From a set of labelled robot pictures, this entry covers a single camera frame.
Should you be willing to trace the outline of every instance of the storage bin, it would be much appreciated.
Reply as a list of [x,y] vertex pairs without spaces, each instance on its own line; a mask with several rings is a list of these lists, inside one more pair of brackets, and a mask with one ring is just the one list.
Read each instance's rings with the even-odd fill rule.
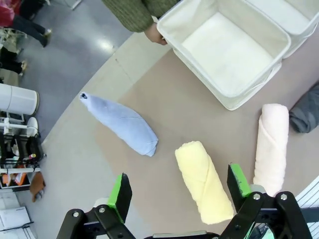
[[228,109],[256,94],[280,69],[291,40],[244,0],[184,0],[158,22],[175,54]]
[[319,0],[247,0],[273,19],[291,37],[284,58],[291,56],[316,30]]

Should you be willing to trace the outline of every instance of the person's leg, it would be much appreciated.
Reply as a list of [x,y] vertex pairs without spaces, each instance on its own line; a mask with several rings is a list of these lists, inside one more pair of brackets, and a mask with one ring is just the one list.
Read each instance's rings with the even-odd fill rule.
[[37,29],[34,28],[34,25],[31,21],[26,20],[19,15],[14,16],[11,28],[18,31],[22,31],[25,34],[32,36],[33,38],[38,40],[42,44],[42,46],[46,46],[48,43],[47,38],[43,36]]
[[1,61],[0,68],[20,74],[22,72],[22,63]]
[[14,61],[17,57],[15,52],[8,51],[4,46],[1,48],[0,60]]

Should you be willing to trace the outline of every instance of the rolled towel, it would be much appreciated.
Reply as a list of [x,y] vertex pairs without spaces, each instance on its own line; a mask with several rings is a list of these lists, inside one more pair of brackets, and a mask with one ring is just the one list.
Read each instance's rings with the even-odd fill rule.
[[275,196],[284,183],[289,114],[285,106],[264,105],[259,118],[254,184]]
[[299,133],[309,133],[319,124],[319,82],[289,111],[290,125]]
[[231,219],[234,210],[218,174],[201,142],[183,144],[175,156],[184,182],[197,203],[201,220],[206,224]]
[[141,155],[153,156],[158,138],[148,123],[134,110],[82,92],[81,102],[102,124]]

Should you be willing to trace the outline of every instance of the white trash can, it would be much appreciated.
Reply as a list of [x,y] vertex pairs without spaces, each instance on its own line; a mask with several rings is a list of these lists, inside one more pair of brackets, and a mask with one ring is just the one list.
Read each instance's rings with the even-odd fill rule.
[[0,84],[0,110],[21,115],[33,115],[39,105],[36,91]]

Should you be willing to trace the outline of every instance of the green sweater sleeve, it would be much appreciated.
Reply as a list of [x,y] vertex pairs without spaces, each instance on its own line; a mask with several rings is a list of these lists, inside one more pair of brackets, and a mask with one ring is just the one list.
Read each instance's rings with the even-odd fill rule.
[[129,31],[142,32],[153,23],[152,16],[142,0],[102,1]]

